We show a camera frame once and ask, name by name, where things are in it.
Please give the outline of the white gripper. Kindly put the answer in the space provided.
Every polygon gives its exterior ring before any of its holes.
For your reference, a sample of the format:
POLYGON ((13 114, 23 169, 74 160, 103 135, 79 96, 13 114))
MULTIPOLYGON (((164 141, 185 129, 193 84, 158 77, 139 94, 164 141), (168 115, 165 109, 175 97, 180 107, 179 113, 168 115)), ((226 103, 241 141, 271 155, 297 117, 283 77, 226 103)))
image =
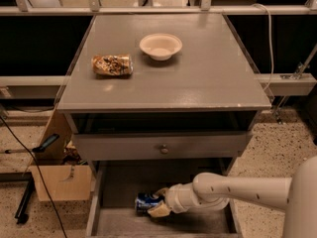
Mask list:
POLYGON ((148 214, 153 218, 167 217, 171 212, 183 213, 201 205, 192 183, 179 183, 170 188, 164 187, 159 189, 155 195, 165 196, 165 203, 161 201, 148 210, 148 214))

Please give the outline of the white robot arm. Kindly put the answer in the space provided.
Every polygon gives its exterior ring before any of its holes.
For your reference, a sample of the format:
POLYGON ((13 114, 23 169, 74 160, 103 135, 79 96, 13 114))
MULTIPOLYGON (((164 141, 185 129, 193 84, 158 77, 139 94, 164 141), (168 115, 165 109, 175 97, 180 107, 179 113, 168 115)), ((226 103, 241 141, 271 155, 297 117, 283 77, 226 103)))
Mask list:
POLYGON ((235 178, 201 173, 192 182, 163 188, 152 217, 192 208, 219 207, 235 198, 285 213, 283 238, 317 238, 317 157, 303 162, 291 178, 235 178))

